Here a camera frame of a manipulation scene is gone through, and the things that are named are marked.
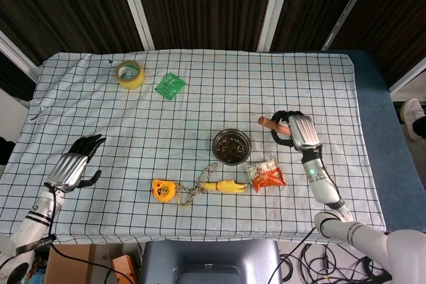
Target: robotic arm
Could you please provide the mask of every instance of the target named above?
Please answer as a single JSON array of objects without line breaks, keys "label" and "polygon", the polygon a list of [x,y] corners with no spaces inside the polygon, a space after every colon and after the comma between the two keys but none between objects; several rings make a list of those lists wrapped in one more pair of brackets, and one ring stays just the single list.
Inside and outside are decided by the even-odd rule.
[{"label": "robotic arm", "polygon": [[426,235],[401,230],[385,235],[361,222],[354,221],[345,207],[339,190],[322,160],[322,145],[309,116],[301,112],[279,111],[275,123],[287,122],[291,138],[283,140],[272,131],[274,140],[302,153],[302,164],[315,199],[330,210],[315,215],[315,227],[324,237],[338,239],[354,246],[392,274],[394,284],[420,284],[426,278]]},{"label": "robotic arm", "polygon": [[[105,140],[100,134],[78,139],[48,177],[45,186],[49,191],[37,199],[18,230],[11,237],[0,237],[0,283],[20,283],[32,264],[34,250],[56,239],[50,235],[52,217],[61,210],[66,193],[92,186],[99,179],[100,170],[91,179],[81,180],[86,165]],[[50,236],[42,238],[48,227]]]}]

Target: checkered tablecloth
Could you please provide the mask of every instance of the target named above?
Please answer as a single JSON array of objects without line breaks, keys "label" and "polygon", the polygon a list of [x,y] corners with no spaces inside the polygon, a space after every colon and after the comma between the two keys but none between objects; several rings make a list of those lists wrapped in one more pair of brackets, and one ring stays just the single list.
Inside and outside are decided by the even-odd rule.
[{"label": "checkered tablecloth", "polygon": [[[144,84],[121,88],[114,68],[144,67]],[[169,72],[186,81],[176,100],[156,85]],[[43,63],[29,115],[0,181],[0,232],[13,232],[43,182],[79,137],[106,136],[87,167],[102,177],[66,195],[55,225],[60,241],[149,239],[301,239],[324,209],[308,186],[301,154],[278,146],[258,123],[277,110],[311,115],[324,162],[356,220],[384,229],[361,131],[353,65],[338,54],[167,50],[116,55],[59,53]],[[288,183],[257,194],[209,192],[187,208],[162,204],[153,178],[192,187],[215,158],[212,138],[237,128],[252,141],[250,162],[276,158]],[[212,181],[248,182],[245,165],[224,166]],[[322,240],[319,234],[312,240]]]}]

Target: blue cloth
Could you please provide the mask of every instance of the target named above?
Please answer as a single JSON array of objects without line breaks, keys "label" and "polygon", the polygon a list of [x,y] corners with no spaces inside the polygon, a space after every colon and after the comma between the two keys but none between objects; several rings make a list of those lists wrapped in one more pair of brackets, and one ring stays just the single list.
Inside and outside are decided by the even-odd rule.
[{"label": "blue cloth", "polygon": [[426,231],[426,191],[415,169],[393,107],[389,89],[373,55],[350,56],[368,158],[388,231]]},{"label": "blue cloth", "polygon": [[28,284],[43,284],[45,282],[46,269],[38,269],[28,281]]}]

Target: yellow plastic object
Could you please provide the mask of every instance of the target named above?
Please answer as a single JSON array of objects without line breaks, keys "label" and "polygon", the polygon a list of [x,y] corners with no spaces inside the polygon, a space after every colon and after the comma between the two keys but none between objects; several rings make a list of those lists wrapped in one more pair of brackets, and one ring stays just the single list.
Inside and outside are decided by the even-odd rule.
[{"label": "yellow plastic object", "polygon": [[160,202],[170,202],[176,193],[176,183],[171,181],[153,180],[152,194]]},{"label": "yellow plastic object", "polygon": [[204,182],[202,187],[208,191],[216,190],[221,193],[243,193],[247,190],[247,184],[235,183],[234,180]]},{"label": "yellow plastic object", "polygon": [[[126,72],[131,71],[131,69],[138,71],[138,74],[132,79],[123,78],[123,75],[125,75]],[[144,71],[136,61],[125,61],[115,68],[115,79],[117,79],[118,83],[124,89],[133,90],[142,85],[145,75]]]}]

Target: yellow tape measure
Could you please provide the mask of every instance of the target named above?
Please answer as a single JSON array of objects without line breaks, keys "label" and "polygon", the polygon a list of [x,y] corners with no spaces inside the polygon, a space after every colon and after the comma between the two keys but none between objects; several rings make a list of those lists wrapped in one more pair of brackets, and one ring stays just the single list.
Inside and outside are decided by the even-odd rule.
[{"label": "yellow tape measure", "polygon": [[[128,72],[138,71],[137,75],[132,79],[125,79],[123,76]],[[144,82],[145,75],[140,65],[136,61],[125,61],[115,68],[115,79],[127,90],[139,88]]]},{"label": "yellow tape measure", "polygon": [[176,183],[171,181],[153,180],[152,194],[160,202],[169,202],[173,200],[176,193]]}]

